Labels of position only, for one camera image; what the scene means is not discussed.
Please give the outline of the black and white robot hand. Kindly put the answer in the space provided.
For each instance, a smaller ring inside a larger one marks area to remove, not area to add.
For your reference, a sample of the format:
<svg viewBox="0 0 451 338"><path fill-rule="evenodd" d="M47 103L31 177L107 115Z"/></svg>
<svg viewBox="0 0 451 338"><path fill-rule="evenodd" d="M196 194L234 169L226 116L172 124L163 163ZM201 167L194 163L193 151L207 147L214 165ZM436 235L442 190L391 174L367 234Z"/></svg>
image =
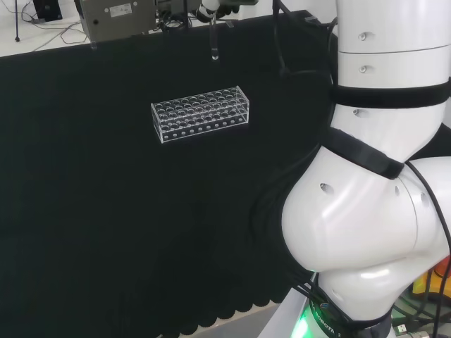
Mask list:
<svg viewBox="0 0 451 338"><path fill-rule="evenodd" d="M241 6L254 6L259 0L201 0L192 14L202 23L209 23L239 12Z"/></svg>

